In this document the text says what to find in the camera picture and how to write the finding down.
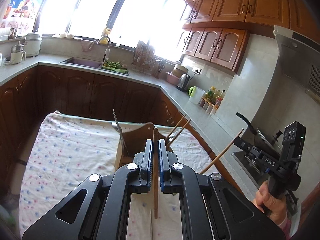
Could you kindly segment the right hand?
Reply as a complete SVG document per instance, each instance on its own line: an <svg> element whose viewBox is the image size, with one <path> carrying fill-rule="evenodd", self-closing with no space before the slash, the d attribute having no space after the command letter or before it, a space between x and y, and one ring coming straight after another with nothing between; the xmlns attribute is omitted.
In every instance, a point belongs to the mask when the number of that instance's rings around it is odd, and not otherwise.
<svg viewBox="0 0 320 240"><path fill-rule="evenodd" d="M280 199L272 196L268 191L268 182L264 181L255 194L252 202L262 213L265 213L263 206L270 211L267 217L272 220L280 228L284 228L287 224L287 208L286 198L282 196Z"/></svg>

